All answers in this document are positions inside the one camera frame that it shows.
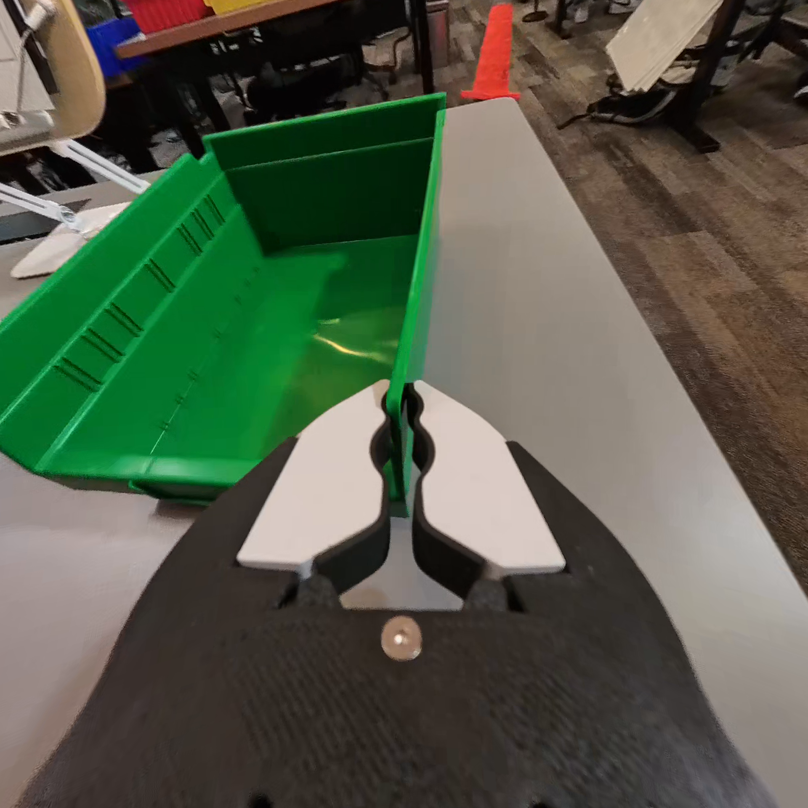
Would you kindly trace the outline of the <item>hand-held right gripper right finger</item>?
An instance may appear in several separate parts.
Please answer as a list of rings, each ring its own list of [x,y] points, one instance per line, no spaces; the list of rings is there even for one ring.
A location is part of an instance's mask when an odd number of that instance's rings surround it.
[[[412,548],[419,569],[459,598],[482,580],[556,574],[566,560],[505,437],[448,394],[410,388],[419,470]]]

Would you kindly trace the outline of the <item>green plastic bin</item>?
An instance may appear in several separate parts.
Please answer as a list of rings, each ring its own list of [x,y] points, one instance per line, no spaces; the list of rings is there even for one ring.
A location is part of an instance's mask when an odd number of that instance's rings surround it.
[[[409,482],[445,94],[205,138],[2,320],[2,454],[68,486],[207,503],[387,381]]]

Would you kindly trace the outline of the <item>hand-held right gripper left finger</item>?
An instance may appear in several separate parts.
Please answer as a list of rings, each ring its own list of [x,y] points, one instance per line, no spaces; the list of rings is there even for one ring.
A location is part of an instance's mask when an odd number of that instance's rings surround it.
[[[378,380],[314,419],[293,442],[237,563],[327,578],[341,595],[369,578],[389,552],[384,467],[389,389]]]

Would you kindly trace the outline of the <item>blue background bin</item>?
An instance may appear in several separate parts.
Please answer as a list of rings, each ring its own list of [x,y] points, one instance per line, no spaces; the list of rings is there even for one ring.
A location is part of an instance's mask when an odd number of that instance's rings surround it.
[[[116,48],[119,45],[140,33],[141,30],[132,16],[109,19],[86,28],[86,35],[106,79],[116,78],[148,64],[149,59],[145,56],[120,58],[117,55]]]

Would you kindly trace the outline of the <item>wooden stand board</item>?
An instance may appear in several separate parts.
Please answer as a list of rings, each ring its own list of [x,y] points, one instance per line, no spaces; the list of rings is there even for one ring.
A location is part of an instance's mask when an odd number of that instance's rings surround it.
[[[37,1],[21,2],[28,11]],[[100,123],[106,106],[105,81],[96,53],[86,35],[73,2],[55,1],[56,15],[40,32],[38,41],[53,73],[56,94],[53,96],[54,140],[78,138],[91,133]],[[32,139],[24,141],[23,149],[12,153],[10,146],[2,146],[1,156],[23,153],[33,149]]]

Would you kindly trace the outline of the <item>grey desk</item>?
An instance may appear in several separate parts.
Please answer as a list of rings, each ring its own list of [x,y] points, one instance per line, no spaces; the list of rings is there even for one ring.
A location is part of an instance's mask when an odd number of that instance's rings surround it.
[[[806,806],[805,593],[512,100],[447,112],[424,377],[622,542],[736,747],[779,806]],[[2,806],[201,512],[71,490],[2,457]]]

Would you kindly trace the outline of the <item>background wooden desk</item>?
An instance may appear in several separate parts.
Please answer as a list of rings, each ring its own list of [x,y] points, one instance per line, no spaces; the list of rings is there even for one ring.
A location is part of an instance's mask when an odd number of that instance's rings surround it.
[[[153,73],[147,92],[162,106],[169,125],[194,157],[205,151],[202,138],[179,93],[190,86],[215,132],[231,128],[213,95],[210,77],[271,62],[301,65],[342,52],[358,53],[380,36],[409,26],[422,93],[435,92],[426,2],[264,2],[225,15],[144,34],[117,47],[122,58],[146,57]]]

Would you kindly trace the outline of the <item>red background bin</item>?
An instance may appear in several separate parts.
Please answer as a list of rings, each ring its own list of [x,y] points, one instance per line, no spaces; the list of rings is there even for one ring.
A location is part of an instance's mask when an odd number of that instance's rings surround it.
[[[146,35],[205,19],[213,9],[204,1],[123,1]]]

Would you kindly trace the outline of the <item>orange traffic cone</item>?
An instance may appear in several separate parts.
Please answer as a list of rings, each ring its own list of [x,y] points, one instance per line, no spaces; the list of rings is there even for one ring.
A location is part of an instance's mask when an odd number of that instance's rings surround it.
[[[510,59],[512,49],[512,15],[510,3],[491,7],[483,35],[473,86],[463,90],[465,102],[482,102],[497,98],[520,99],[520,93],[510,89]]]

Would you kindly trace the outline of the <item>white leaning panel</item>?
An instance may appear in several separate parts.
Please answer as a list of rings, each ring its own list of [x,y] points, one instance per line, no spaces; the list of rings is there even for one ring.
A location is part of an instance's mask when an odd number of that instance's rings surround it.
[[[622,88],[648,91],[721,5],[721,1],[642,1],[606,46]]]

